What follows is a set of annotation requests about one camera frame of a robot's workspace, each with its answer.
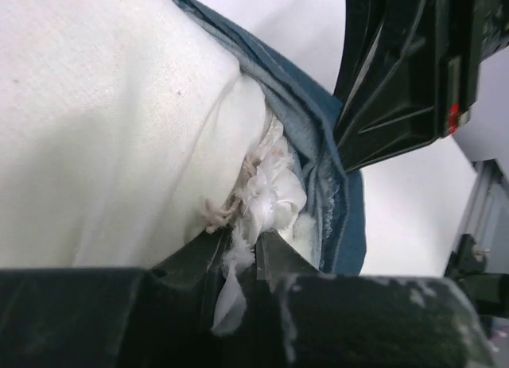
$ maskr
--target black plastic housing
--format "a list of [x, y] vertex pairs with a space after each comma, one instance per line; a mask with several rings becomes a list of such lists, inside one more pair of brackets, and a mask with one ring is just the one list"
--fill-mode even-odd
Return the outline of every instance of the black plastic housing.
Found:
[[0, 271], [0, 366], [493, 366], [477, 315], [451, 281], [324, 275], [272, 233], [239, 277], [241, 327], [215, 338], [226, 234], [203, 234], [152, 272]]
[[347, 0], [334, 131], [347, 171], [468, 122], [480, 62], [509, 44], [509, 0]]

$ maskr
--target white fiber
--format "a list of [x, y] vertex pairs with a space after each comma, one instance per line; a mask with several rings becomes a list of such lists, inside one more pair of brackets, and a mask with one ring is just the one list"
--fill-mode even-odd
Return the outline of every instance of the white fiber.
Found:
[[172, 0], [0, 0], [0, 267], [154, 267], [208, 225], [265, 96]]
[[[226, 283], [216, 304], [212, 326], [215, 335], [231, 334], [242, 322], [247, 302], [237, 275], [255, 261], [252, 246], [259, 235], [290, 227], [305, 206], [305, 192], [291, 171], [292, 159], [282, 124], [271, 112], [267, 115], [270, 120], [267, 134], [247, 157], [249, 162], [241, 172], [240, 181], [246, 183], [233, 193], [232, 203], [239, 202], [239, 210], [231, 234], [231, 248], [223, 257]], [[247, 174], [246, 179], [242, 178], [243, 173]]]

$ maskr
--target white fabric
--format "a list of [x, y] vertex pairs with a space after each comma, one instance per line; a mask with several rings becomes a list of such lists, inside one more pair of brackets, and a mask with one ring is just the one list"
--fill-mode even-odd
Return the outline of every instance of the white fabric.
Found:
[[207, 225], [266, 117], [170, 0], [0, 0], [0, 266], [152, 266]]
[[[291, 170], [293, 160], [283, 136], [283, 125], [270, 111], [269, 120], [265, 137], [249, 155], [258, 165], [252, 175], [241, 175], [235, 188], [242, 204], [231, 234], [231, 248], [223, 260], [226, 282], [214, 312], [212, 331], [216, 335], [231, 334], [242, 322], [247, 301], [237, 274], [253, 264], [252, 247], [259, 235], [293, 227], [306, 202], [304, 189]], [[310, 253], [304, 256], [311, 258]]]
[[[334, 90], [343, 53], [346, 0], [199, 1], [278, 50], [328, 91]], [[490, 100], [496, 89], [487, 79], [505, 91], [501, 77], [507, 78], [507, 73], [496, 63], [508, 53], [509, 50], [483, 64], [483, 72], [491, 68], [498, 74], [488, 71], [481, 75], [480, 102], [473, 113], [478, 118], [472, 120], [470, 128], [481, 126], [481, 122], [485, 125], [498, 114], [496, 103]], [[484, 90], [490, 95], [483, 96]], [[485, 102], [489, 103], [476, 110]], [[491, 127], [478, 130], [488, 134]], [[505, 127], [500, 126], [499, 130], [504, 131]], [[505, 134], [492, 138], [494, 143], [507, 144]], [[470, 155], [493, 156], [480, 142], [476, 146], [468, 150]], [[376, 163], [362, 173], [367, 237], [362, 273], [442, 276], [476, 178], [454, 139], [447, 137], [424, 149]]]

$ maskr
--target denim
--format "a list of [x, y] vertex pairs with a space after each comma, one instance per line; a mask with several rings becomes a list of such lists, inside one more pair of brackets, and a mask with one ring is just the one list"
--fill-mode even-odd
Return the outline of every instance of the denim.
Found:
[[305, 211], [317, 220], [315, 265], [324, 273], [359, 274], [366, 254], [363, 181], [347, 174], [332, 129], [342, 103], [284, 56], [196, 0], [173, 0], [194, 22], [239, 60], [256, 79], [285, 127], [294, 172], [308, 201]]

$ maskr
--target red marking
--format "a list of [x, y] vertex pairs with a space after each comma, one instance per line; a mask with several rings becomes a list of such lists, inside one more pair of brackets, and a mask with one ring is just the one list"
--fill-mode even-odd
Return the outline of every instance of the red marking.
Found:
[[449, 109], [449, 133], [454, 134], [458, 129], [458, 118], [460, 117], [460, 104], [454, 103]]

